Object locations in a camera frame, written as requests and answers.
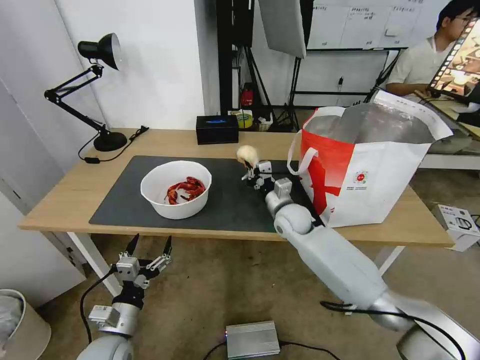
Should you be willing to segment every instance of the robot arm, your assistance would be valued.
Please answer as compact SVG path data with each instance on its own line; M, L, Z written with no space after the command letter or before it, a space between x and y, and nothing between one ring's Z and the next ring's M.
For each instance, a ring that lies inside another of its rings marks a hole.
M106 336L91 342L77 360L131 360L133 348L129 339L137 328L137 318L144 306L145 290L150 280L156 278L172 262L172 237L170 236L163 253L155 260L139 259L133 256L140 234L119 254L113 269L122 281L120 294L113 298L111 306L95 305L88 319L98 326Z
M255 189L266 194L266 206L277 233L297 249L303 262L344 303L367 311L406 315L408 318L370 315L383 327L406 332L397 344L403 359L463 359L452 340L425 324L427 322L447 332L461 347L466 359L480 360L480 342L456 321L425 301L389 290L373 261L353 244L332 228L313 226L310 211L290 198L292 183L289 179L275 181L271 175L266 179L265 173L260 177L260 168L268 169L268 163L259 161L256 171L247 166L247 179L256 185Z

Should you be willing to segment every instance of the logo on bag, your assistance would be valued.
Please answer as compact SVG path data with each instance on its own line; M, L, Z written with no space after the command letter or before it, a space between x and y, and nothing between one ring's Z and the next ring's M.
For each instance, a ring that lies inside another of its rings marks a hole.
M353 182L355 184L365 184L367 182L368 178L368 171L359 171L355 174L355 178L353 179Z

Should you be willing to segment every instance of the fire extinguisher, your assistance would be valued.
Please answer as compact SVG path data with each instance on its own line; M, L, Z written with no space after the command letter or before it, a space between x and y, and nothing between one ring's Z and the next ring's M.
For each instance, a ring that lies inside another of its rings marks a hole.
M254 89L251 82L246 82L241 92L240 103L242 107L252 106L254 103Z

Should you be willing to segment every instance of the black desk mat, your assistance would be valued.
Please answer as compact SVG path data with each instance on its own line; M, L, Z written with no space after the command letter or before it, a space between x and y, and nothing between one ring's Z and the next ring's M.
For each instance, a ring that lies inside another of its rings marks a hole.
M140 193L140 182L158 165L176 160L194 161L205 166L212 184L205 207L194 216L171 220L157 214ZM272 161L275 179L289 177L294 182L293 200L306 196L296 176L288 173L286 161ZM134 156L112 186L89 223L145 228L228 230L274 233L273 219L260 192L241 178L246 169L235 159Z

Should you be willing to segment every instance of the black cable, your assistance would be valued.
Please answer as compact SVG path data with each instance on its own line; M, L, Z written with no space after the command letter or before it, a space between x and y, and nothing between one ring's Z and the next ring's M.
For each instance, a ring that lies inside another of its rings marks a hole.
M330 350L327 350L323 347L316 347L316 346L310 346L310 345L305 345L305 344L302 344L302 343L299 343L299 342L293 342L293 341L283 341L283 340L278 340L278 344L280 345L280 349L284 346L288 346L288 345L294 345L294 346L299 346L299 347L302 347L302 348L306 348L306 349L311 349L311 350L317 350L317 351L321 351L321 352L324 352L324 353L327 353L329 354L332 358L334 358L335 360L341 360L338 356L336 356L333 352L331 352Z
M370 89L370 92L365 97L365 100L363 100L364 104L369 103L370 100L372 100L375 90L381 90L380 85L382 85L388 79L395 65L397 64L397 61L399 60L401 54L402 54L402 51L398 50L398 53L396 54L393 61L385 69L380 71L380 74L378 74L378 77L375 80L375 85L373 85L373 87Z
M295 105L294 105L294 100L295 100L295 91L297 90L297 83L299 81L299 74L300 74L300 63L302 62L302 59L299 57L297 64L296 64L296 74L295 74L295 84L293 85L293 92L291 95L291 117L290 121L291 124L295 127L296 130L300 130L300 124L299 124L299 119L297 118L297 112L295 111Z
M85 317L85 313L84 313L84 302L85 302L85 297L87 296L87 294L89 292L91 292L98 284L100 284L101 282L103 282L106 278L108 278L110 275L112 275L113 273L115 273L117 271L117 267L115 265L113 265L110 270L105 274L105 276L103 276L102 278L98 279L97 281L95 281L93 283L92 286L90 286L84 293L83 295L81 296L80 298L80 317L81 317L81 321L83 322L83 325L85 326L85 331L86 331L86 335L88 337L88 343L90 344L92 342L92 332L90 331L90 327L89 327L89 323L87 321L87 318Z
M283 111L280 113L280 115L277 116L278 119L280 119L283 115L285 115L285 114L287 113L287 106L288 106L287 103L285 103L283 106L284 106L285 108L284 108Z
M452 101L452 99L450 98L446 98L446 99L439 99L438 97L426 97L424 99L421 99L418 103L420 105L427 105L427 104L430 104L432 101Z
M256 86L256 89L258 90L259 102L263 106L262 96L260 95L260 89L259 89L257 80L260 82L260 86L261 86L261 89L262 89L262 92L263 92L263 96L265 97L265 101L266 101L266 107L268 108L268 111L271 114L270 116L273 118L273 121L276 123L277 122L277 116L275 115L274 108L272 106L272 103L270 102L269 94L267 93L267 89L265 88L265 84L262 80L262 76L260 75L260 71L259 71L259 68L257 67L257 63L255 62L254 54L252 53L252 49L250 47L245 47L244 50L245 50L245 57L246 57L247 61L249 62L248 68L249 68L249 71L250 71L250 77L252 78L252 81L253 81L254 85Z
M295 75L297 73L297 61L298 61L298 57L295 57L295 61L293 63L293 73L291 75L291 85L290 85L290 93L288 94L288 99L287 99L287 102L288 102L288 106L291 106L291 102L292 102L292 94L294 92L294 84L295 84Z
M285 171L262 171L260 174L267 174L267 175L290 175L290 172L288 170Z
M86 147L88 144L90 144L90 143L91 143L97 136L99 136L99 135L100 135L100 133L97 132L94 137L92 137L90 140L88 140L88 141L85 143L85 145L83 145L83 146L80 148L80 150L78 150L78 157L79 157L80 159L82 159L83 161L85 161L85 159L80 155L80 153L82 152L83 149L85 149L85 147Z
M235 64L236 64L236 70L237 70L237 77L238 77L238 108L240 109L242 107L241 105L241 92L242 92L242 87L241 87L241 81L242 81L242 77L241 77L241 66L240 66L240 57L242 56L242 47L241 46L237 46L236 48L237 50L237 54L235 56Z
M219 343L219 344L217 344L217 345L215 345L214 347L212 347L212 348L210 349L210 351L207 352L206 355L203 357L203 360L207 360L208 357L209 357L215 350L217 350L219 347L221 347L221 346L223 346L223 345L227 345L227 341L226 341L226 340L223 341L223 342L221 342L221 343Z
M472 217L476 217L476 220L473 219L473 222L475 223L476 227L480 229L480 224L478 223L478 221L480 220L480 215L479 214L470 214L470 216Z
M127 150L127 148L132 145L132 143L134 142L134 140L136 138L138 138L141 134L145 133L148 129L150 129L149 127L146 127L146 126L141 126L137 131L135 131L135 133L130 136L128 139L130 140L130 142L125 145L121 151L115 155L114 157L111 157L109 159L99 159L98 157L82 157L80 155L80 153L82 152L83 149L85 149L85 147L90 144L96 137L98 137L100 135L100 133L97 133L94 137L92 137L90 140L88 140L85 145L83 145L80 150L78 150L78 157L80 159L82 159L84 162L88 163L88 164L100 164L100 163L106 163L106 162L109 162L109 161L112 161L112 160L115 160L116 158L118 158L120 155L122 155L124 153L125 150Z
M441 327L435 325L434 323L431 323L430 321L422 319L421 317L416 317L416 316L408 315L406 313L401 313L401 312L378 311L378 310L361 310L361 309L350 309L350 308L346 309L347 307L351 307L352 304L343 304L343 303L336 303L336 302L330 302L330 301L320 301L320 305L322 305L324 308L326 308L328 310L332 310L332 311L339 312L339 313L344 313L345 311L348 311L350 313L357 313L357 314L392 315L392 316L396 316L396 317L399 317L399 318L423 323L423 324L428 325L429 327L437 330L438 332L442 333L448 340L450 340L450 342L456 347L456 349L460 353L461 360L466 360L467 359L465 357L464 350L462 349L460 344L448 332L446 332Z

